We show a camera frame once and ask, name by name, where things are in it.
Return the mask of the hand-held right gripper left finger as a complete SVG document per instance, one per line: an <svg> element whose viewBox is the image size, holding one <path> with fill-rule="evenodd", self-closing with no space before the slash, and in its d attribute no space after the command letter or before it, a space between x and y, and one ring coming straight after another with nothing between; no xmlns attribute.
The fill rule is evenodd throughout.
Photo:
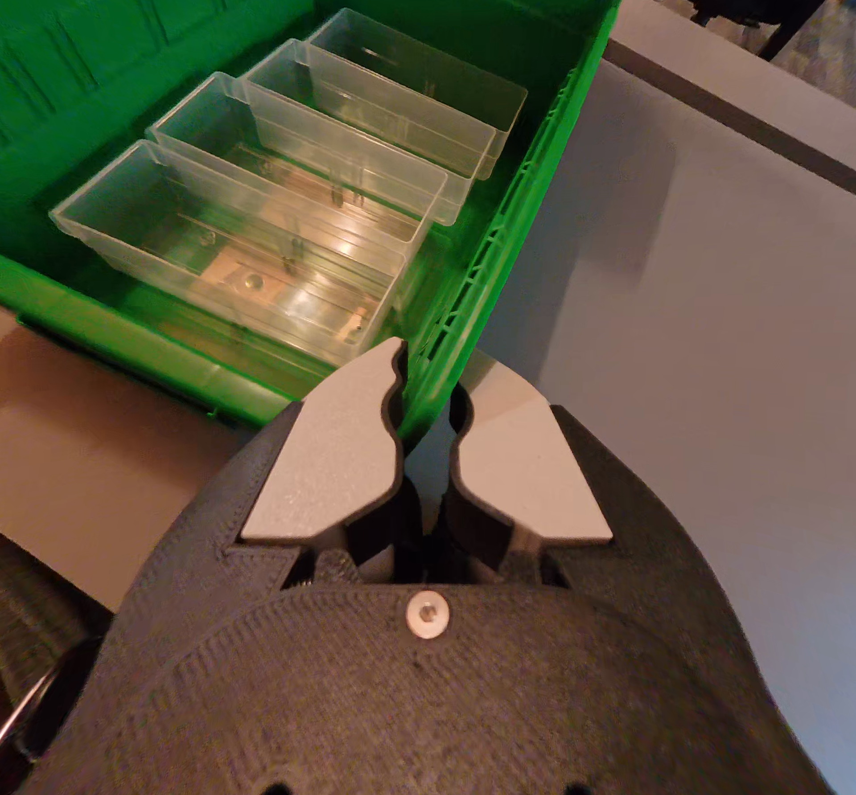
<svg viewBox="0 0 856 795"><path fill-rule="evenodd" d="M344 548L349 524L400 489L403 451L391 403L407 343L391 337L337 369L297 417L241 529L241 541Z"/></svg>

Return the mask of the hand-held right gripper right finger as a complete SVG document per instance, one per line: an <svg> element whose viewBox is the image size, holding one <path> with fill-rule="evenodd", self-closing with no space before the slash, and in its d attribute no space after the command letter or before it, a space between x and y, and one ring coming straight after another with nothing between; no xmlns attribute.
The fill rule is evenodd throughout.
<svg viewBox="0 0 856 795"><path fill-rule="evenodd" d="M474 351L449 420L449 526L466 551L613 539L550 403L521 375Z"/></svg>

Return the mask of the clear plastic drawer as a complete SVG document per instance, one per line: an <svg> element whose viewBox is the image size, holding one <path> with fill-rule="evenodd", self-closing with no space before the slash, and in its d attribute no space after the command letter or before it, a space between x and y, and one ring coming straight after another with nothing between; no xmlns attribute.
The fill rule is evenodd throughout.
<svg viewBox="0 0 856 795"><path fill-rule="evenodd" d="M306 39L305 59L325 109L466 179L491 176L527 98L524 87L348 8Z"/></svg>
<svg viewBox="0 0 856 795"><path fill-rule="evenodd" d="M299 194L402 242L413 241L423 223L452 223L445 169L227 74L202 82L148 135L188 159Z"/></svg>
<svg viewBox="0 0 856 795"><path fill-rule="evenodd" d="M492 174L494 127L314 45L287 41L243 79L459 177L487 180Z"/></svg>
<svg viewBox="0 0 856 795"><path fill-rule="evenodd" d="M374 345L408 266L313 201L148 140L50 216L112 268L336 367Z"/></svg>

